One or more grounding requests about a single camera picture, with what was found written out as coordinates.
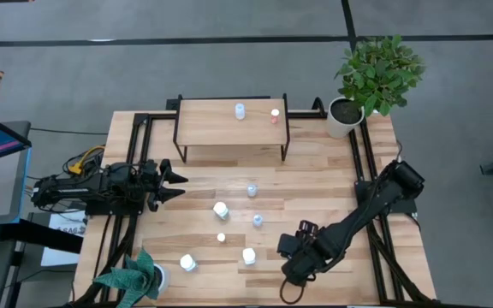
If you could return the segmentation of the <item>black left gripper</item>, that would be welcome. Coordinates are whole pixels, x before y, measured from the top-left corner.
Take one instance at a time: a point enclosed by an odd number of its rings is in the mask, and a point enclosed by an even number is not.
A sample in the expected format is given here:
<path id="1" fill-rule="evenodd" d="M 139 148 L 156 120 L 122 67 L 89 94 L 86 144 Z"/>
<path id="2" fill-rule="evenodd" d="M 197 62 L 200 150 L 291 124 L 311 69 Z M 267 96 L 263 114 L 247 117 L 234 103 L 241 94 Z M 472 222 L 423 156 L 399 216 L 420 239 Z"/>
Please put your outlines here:
<path id="1" fill-rule="evenodd" d="M 160 164 L 149 159 L 140 166 L 140 183 L 148 195 L 147 206 L 152 212 L 157 211 L 159 203 L 165 203 L 186 192 L 182 189 L 164 187 L 165 181 L 169 184 L 185 183 L 188 182 L 188 178 L 174 173 L 169 159 L 163 159 Z"/>

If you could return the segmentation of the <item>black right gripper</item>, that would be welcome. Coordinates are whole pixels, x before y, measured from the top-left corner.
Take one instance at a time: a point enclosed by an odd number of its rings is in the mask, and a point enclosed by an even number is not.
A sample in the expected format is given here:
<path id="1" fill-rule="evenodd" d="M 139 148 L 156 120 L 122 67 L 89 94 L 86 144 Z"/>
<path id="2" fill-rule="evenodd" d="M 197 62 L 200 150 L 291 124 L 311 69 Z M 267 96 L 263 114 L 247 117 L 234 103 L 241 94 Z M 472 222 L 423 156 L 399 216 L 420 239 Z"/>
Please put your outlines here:
<path id="1" fill-rule="evenodd" d="M 311 241 L 317 231 L 317 224 L 302 220 L 295 235 L 281 234 L 279 238 L 276 252 L 287 259 L 282 266 L 282 273 L 287 282 L 297 287 L 304 287 L 308 281 L 313 281 L 311 275 L 319 259 Z"/>

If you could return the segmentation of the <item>wooden shelf black metal legs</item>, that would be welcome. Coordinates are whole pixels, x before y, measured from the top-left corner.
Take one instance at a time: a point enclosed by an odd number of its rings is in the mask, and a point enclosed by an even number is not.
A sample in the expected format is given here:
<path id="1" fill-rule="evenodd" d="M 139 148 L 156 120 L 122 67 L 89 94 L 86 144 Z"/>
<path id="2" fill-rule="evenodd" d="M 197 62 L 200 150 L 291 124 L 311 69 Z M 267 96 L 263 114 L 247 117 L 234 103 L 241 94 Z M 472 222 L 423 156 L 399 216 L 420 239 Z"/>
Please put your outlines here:
<path id="1" fill-rule="evenodd" d="M 244 104 L 246 117 L 237 120 L 235 105 Z M 280 110 L 277 124 L 270 121 Z M 177 98 L 173 143 L 181 160 L 190 146 L 279 146 L 284 161 L 290 144 L 288 97 Z"/>

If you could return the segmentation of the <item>small white plant pot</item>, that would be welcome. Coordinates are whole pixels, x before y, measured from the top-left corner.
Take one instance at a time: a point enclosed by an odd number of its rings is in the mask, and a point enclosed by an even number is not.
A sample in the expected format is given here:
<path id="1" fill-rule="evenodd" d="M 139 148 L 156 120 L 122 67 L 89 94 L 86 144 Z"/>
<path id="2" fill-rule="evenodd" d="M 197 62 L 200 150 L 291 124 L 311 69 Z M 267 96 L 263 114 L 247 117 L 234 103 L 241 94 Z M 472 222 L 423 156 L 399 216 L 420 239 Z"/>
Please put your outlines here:
<path id="1" fill-rule="evenodd" d="M 167 268 L 161 264 L 154 263 L 154 273 L 158 282 L 158 292 L 162 295 L 166 289 L 169 287 L 170 282 L 170 272 Z"/>

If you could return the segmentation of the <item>teal-leaved small plant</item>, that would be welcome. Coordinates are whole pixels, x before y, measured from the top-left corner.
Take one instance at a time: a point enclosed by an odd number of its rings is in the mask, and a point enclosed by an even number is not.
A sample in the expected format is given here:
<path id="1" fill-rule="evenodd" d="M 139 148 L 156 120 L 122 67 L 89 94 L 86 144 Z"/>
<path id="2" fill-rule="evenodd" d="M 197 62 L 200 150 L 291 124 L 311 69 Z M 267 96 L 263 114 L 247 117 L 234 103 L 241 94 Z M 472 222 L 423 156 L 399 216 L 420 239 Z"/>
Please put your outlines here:
<path id="1" fill-rule="evenodd" d="M 132 308 L 145 296 L 157 299 L 162 273 L 156 269 L 151 255 L 142 248 L 136 260 L 126 256 L 125 261 L 124 269 L 111 268 L 110 273 L 100 275 L 93 281 L 125 291 L 116 308 Z"/>

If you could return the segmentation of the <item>large white plant pot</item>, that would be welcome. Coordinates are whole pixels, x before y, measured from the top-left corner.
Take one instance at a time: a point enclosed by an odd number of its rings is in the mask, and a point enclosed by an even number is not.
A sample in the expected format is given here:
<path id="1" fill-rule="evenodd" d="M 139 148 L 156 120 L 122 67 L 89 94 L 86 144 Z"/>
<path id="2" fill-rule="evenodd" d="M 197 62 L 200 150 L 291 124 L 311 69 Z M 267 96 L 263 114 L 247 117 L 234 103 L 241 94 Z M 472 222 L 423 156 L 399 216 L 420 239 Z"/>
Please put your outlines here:
<path id="1" fill-rule="evenodd" d="M 333 99 L 328 108 L 327 133 L 336 139 L 345 137 L 365 119 L 365 111 L 345 97 Z"/>

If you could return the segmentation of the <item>white paper sheet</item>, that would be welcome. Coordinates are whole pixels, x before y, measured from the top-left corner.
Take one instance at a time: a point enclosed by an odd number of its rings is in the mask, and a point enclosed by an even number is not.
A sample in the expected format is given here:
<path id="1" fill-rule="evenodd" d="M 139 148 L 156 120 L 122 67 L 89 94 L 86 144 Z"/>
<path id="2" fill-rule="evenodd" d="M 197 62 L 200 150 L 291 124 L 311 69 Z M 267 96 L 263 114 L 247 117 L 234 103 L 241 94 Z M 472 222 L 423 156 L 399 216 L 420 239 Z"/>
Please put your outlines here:
<path id="1" fill-rule="evenodd" d="M 67 211 L 62 214 L 52 214 L 50 216 L 49 228 L 60 230 L 68 234 L 84 237 L 86 232 L 86 215 L 81 211 Z M 45 247 L 41 258 L 42 267 L 60 266 L 77 264 L 79 254 L 72 252 L 58 251 Z"/>

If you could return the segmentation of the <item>black monitor stand bar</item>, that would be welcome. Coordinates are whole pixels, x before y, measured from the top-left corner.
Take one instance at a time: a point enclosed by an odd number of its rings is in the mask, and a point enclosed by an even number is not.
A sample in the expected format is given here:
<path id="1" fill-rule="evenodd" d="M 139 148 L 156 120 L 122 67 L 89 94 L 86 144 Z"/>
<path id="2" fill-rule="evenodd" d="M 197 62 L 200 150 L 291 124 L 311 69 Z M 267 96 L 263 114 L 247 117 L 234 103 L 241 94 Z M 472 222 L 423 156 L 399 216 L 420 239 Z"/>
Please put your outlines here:
<path id="1" fill-rule="evenodd" d="M 24 219 L 20 219 L 17 223 L 1 224 L 0 240 L 18 240 L 70 253 L 80 253 L 83 244 L 83 238 L 78 235 Z"/>

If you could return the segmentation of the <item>leafy green plant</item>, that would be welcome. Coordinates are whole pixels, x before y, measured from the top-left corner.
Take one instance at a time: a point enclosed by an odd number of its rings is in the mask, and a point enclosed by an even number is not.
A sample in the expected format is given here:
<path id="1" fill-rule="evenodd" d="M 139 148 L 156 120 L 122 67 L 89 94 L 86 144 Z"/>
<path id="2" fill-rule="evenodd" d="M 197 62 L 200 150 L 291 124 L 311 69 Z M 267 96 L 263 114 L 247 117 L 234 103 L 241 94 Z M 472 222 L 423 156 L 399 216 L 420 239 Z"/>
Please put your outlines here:
<path id="1" fill-rule="evenodd" d="M 367 116 L 388 116 L 394 107 L 407 106 L 406 93 L 423 79 L 424 60 L 402 43 L 402 37 L 369 38 L 344 50 L 336 72 L 338 92 L 354 101 Z"/>

